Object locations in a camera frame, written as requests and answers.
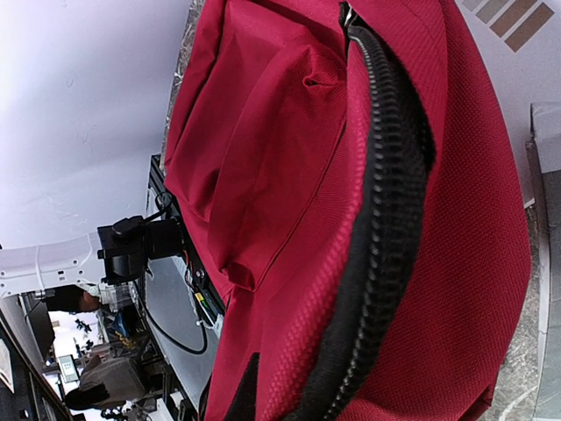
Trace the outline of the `red student backpack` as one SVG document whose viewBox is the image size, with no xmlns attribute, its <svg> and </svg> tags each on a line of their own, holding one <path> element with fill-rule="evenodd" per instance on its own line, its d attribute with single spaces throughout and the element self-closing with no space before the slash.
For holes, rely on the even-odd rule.
<svg viewBox="0 0 561 421">
<path fill-rule="evenodd" d="M 452 1 L 208 1 L 167 188 L 224 301 L 204 420 L 476 420 L 531 269 Z"/>
</svg>

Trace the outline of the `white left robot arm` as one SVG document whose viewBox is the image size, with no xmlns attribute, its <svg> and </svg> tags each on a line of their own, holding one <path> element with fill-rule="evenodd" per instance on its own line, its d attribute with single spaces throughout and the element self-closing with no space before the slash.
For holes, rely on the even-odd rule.
<svg viewBox="0 0 561 421">
<path fill-rule="evenodd" d="M 134 216 L 76 239 L 1 251 L 1 297 L 47 292 L 62 286 L 119 285 L 144 276 L 151 260 L 179 256 L 184 230 L 177 218 Z"/>
</svg>

